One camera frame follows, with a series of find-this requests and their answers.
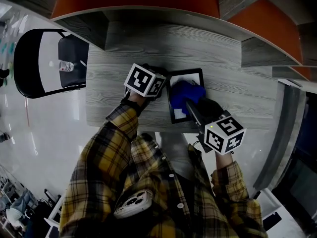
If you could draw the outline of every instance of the hand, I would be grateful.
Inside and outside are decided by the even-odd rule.
[[[139,106],[142,106],[147,98],[131,90],[129,101],[136,102]]]

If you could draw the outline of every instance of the black picture frame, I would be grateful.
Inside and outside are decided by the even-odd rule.
[[[196,69],[186,69],[186,70],[178,70],[178,71],[172,71],[169,73],[169,78],[173,76],[181,76],[181,75],[188,75],[188,74],[199,74],[199,83],[202,87],[205,87],[204,85],[204,77],[203,77],[203,70],[201,68],[196,68]],[[171,92],[171,85],[170,82],[166,82],[166,90],[167,90],[167,97],[168,97],[168,104],[169,104],[169,113],[170,113],[170,119],[172,124],[180,123],[180,122],[185,122],[185,121],[191,121],[192,118],[190,115],[187,115],[185,118],[181,119],[176,119],[175,118],[175,112],[174,108],[170,104],[170,92]]]

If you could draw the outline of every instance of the gray wood grain tabletop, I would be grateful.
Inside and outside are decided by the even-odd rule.
[[[241,68],[241,42],[180,25],[111,22],[106,50],[89,49],[88,125],[101,126],[120,103],[133,63],[168,71],[201,68],[207,97],[239,116],[246,128],[268,130],[272,123],[277,80],[271,78],[271,67]],[[140,115],[139,130],[198,131],[192,121],[171,124],[166,89]]]

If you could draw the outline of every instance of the yellow plaid shirt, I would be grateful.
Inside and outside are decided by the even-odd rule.
[[[201,154],[189,145],[195,166],[190,212],[168,158],[151,138],[136,137],[137,128],[136,111],[121,105],[88,142],[62,206],[61,238],[267,237],[260,206],[249,198],[236,162],[214,171],[214,196]],[[117,203],[142,189],[153,193],[150,212],[117,220]]]

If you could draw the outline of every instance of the phone case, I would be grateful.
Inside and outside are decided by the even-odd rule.
[[[123,219],[150,208],[152,205],[152,192],[149,190],[140,190],[127,199],[120,207],[117,207],[114,216],[117,219]]]

